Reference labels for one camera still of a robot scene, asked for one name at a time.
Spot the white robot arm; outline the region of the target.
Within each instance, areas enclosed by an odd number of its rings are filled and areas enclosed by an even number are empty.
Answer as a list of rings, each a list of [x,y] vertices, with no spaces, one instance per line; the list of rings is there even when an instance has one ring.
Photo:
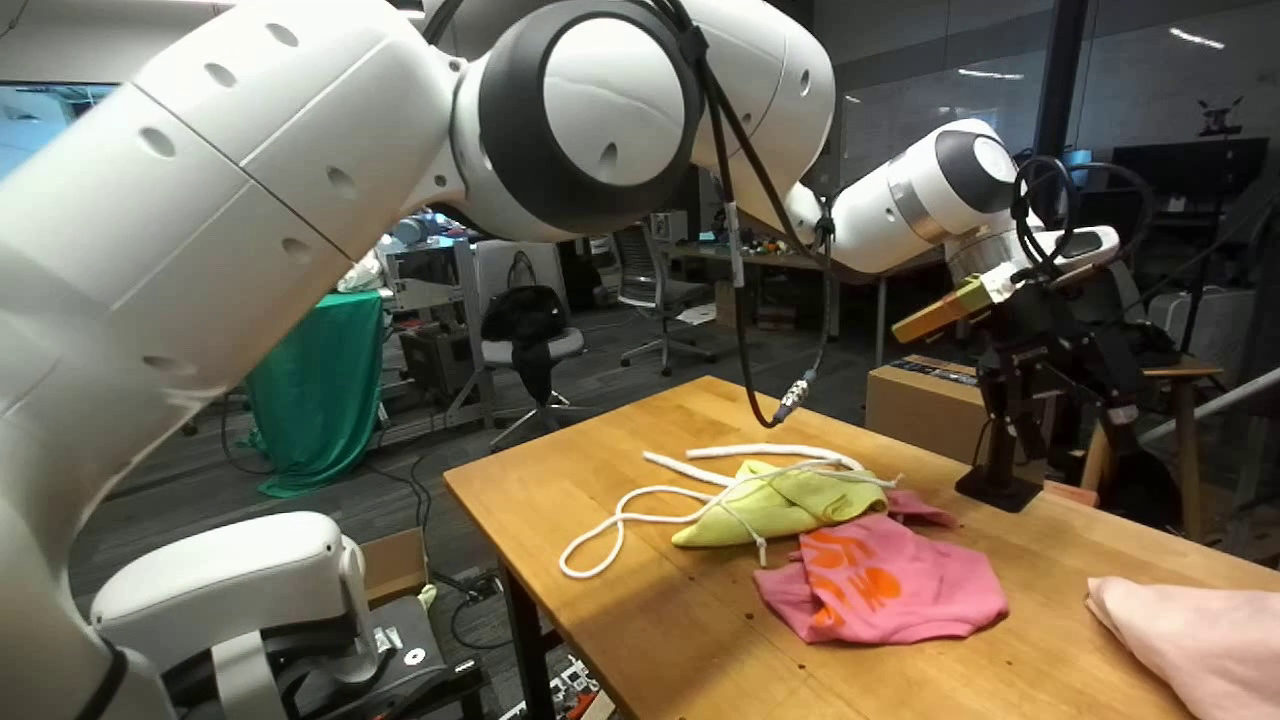
[[[852,273],[925,251],[983,305],[1109,255],[1018,202],[949,119],[842,192],[842,89],[774,0],[553,0],[479,55],[395,0],[5,0],[18,80],[95,106],[0,179],[0,707],[173,720],[145,629],[94,626],[73,549],[103,495],[242,383],[395,225],[605,236],[690,172]]]

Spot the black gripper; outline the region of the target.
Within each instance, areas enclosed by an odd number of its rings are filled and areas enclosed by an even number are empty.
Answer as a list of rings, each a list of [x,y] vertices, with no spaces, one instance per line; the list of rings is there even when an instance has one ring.
[[[1037,374],[1095,402],[1109,429],[1142,417],[1144,374],[1115,328],[1084,323],[1053,286],[1025,286],[991,309],[980,356],[980,396],[997,422],[1027,404]]]

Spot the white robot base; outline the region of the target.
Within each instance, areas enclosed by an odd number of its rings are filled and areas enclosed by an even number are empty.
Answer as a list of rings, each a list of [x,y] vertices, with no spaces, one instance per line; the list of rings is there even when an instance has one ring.
[[[161,672],[173,711],[315,720],[378,689],[365,554],[324,514],[210,530],[124,563],[94,629]]]

